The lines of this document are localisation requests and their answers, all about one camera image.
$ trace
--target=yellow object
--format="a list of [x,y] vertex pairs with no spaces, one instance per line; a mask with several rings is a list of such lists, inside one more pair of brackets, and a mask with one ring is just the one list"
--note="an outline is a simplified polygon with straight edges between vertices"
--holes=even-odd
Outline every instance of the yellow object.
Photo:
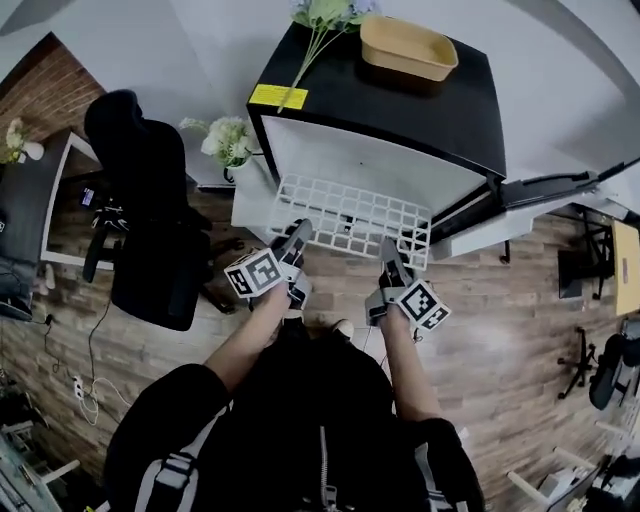
[[[280,85],[258,84],[251,95],[251,99],[249,99],[249,103],[279,107],[288,91],[288,87],[282,87]],[[284,106],[286,108],[302,110],[304,102],[307,99],[307,94],[309,94],[309,91],[306,89],[294,89],[291,91],[291,95]]]
[[634,227],[613,223],[616,272],[616,315],[640,309],[640,236]]
[[362,58],[372,66],[442,82],[458,65],[448,37],[406,21],[367,16],[360,38]]

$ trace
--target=yellow sticker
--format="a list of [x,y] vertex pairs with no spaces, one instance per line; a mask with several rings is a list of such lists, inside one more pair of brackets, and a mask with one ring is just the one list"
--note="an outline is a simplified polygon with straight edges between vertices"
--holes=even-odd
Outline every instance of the yellow sticker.
[[[282,87],[280,85],[258,84],[256,86],[256,90],[253,91],[253,95],[251,96],[249,103],[279,107],[288,91],[288,87]],[[293,89],[284,106],[287,108],[302,110],[304,102],[307,99],[307,94],[309,94],[309,91],[306,89]]]

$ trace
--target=sleeve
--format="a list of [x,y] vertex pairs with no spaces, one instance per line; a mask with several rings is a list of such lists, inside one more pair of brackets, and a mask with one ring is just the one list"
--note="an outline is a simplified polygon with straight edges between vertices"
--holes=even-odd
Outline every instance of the sleeve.
[[145,389],[116,430],[104,467],[114,510],[133,510],[151,462],[190,444],[230,401],[218,376],[205,366],[181,366]]
[[484,512],[484,497],[478,477],[455,427],[442,418],[406,426],[416,464],[435,508]]

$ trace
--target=person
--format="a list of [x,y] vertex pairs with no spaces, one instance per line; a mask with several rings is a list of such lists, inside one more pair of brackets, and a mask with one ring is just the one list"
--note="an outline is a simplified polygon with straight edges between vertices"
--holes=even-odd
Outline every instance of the person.
[[350,343],[350,322],[312,340],[301,318],[284,319],[287,291],[263,296],[204,365],[140,394],[107,452],[111,508],[483,511],[401,310],[380,325],[392,387]]

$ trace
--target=wooden tray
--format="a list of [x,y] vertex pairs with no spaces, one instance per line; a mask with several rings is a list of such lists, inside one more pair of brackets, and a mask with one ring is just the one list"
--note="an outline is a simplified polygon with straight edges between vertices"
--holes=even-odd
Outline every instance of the wooden tray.
[[394,18],[368,16],[360,30],[362,58],[373,66],[442,82],[458,65],[442,34]]

